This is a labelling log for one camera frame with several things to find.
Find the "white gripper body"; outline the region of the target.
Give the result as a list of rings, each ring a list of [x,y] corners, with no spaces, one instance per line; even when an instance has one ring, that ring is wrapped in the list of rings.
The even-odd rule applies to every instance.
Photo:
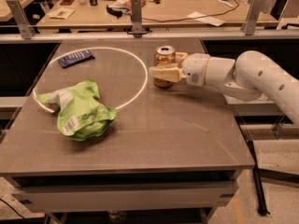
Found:
[[[182,62],[181,68],[189,85],[202,87],[204,85],[204,76],[210,56],[205,53],[194,53],[188,55]]]

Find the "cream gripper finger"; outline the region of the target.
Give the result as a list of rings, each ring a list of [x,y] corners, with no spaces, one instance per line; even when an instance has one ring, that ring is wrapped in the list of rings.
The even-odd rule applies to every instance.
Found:
[[[152,66],[149,69],[149,73],[154,78],[175,82],[175,83],[180,82],[183,78],[186,77],[183,72],[183,69],[180,68],[177,63]]]
[[[182,61],[188,56],[187,52],[177,52],[176,53],[176,63],[182,63]]]

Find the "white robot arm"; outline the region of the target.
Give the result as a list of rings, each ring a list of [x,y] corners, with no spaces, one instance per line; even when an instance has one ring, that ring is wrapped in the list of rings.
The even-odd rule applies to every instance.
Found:
[[[235,60],[179,52],[174,63],[153,66],[149,73],[173,83],[185,79],[189,85],[214,87],[244,101],[264,94],[299,125],[299,80],[261,52],[245,51]]]

